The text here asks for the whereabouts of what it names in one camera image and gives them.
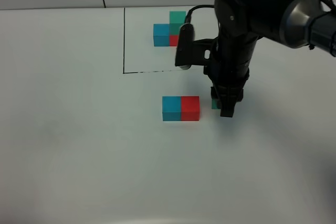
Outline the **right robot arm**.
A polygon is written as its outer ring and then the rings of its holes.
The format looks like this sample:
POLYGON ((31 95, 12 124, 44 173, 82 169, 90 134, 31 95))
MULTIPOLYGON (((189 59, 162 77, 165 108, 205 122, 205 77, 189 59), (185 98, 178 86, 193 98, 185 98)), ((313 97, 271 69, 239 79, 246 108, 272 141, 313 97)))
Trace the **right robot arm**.
POLYGON ((289 48, 308 46, 335 55, 332 0, 215 0, 218 36, 206 73, 222 117, 243 99, 255 45, 267 38, 289 48))

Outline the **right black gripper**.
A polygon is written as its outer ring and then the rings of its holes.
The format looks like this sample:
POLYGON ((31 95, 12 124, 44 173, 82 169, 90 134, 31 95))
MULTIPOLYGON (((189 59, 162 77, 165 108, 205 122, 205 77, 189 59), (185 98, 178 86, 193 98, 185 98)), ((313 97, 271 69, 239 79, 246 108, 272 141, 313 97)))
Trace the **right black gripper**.
POLYGON ((259 36, 219 35, 211 51, 211 65, 204 72, 219 88, 221 117, 232 118, 236 105, 236 91, 227 88, 242 84, 249 78, 249 64, 259 36))

